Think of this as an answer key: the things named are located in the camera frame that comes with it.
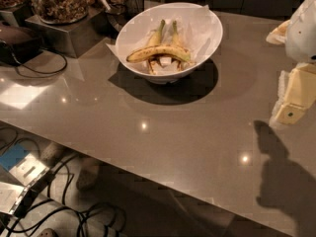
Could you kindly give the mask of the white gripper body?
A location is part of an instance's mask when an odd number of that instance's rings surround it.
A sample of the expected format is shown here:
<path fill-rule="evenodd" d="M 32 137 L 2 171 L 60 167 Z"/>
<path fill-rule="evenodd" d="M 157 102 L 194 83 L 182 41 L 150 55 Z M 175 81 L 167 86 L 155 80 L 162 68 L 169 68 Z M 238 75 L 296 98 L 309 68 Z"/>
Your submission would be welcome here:
<path fill-rule="evenodd" d="M 316 62 L 316 0 L 304 0 L 291 16 L 285 52 L 297 62 Z"/>

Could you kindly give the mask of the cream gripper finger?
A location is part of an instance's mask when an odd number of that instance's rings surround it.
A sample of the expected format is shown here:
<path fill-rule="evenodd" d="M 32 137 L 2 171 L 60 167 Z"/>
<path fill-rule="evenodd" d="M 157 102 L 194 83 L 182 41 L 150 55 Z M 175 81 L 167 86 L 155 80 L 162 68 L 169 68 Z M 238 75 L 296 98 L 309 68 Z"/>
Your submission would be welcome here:
<path fill-rule="evenodd" d="M 270 126 L 297 123 L 316 102 L 316 65 L 298 63 L 290 72 L 281 71 L 277 96 Z"/>
<path fill-rule="evenodd" d="M 274 28 L 266 37 L 266 41 L 272 44 L 284 44 L 289 20 L 284 21 Z"/>

